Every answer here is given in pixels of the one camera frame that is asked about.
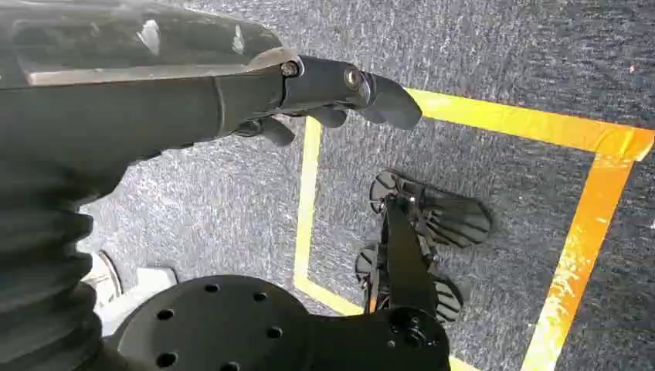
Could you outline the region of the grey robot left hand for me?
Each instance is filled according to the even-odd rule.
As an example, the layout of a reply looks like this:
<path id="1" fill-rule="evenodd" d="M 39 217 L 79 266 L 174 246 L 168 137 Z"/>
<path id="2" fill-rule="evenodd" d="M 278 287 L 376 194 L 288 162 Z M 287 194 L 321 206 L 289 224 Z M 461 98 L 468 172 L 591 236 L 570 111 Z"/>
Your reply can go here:
<path id="1" fill-rule="evenodd" d="M 149 1 L 1 3 L 1 160 L 102 173 L 229 134 L 286 145 L 278 114 L 409 130 L 395 81 L 301 56 L 268 28 Z"/>

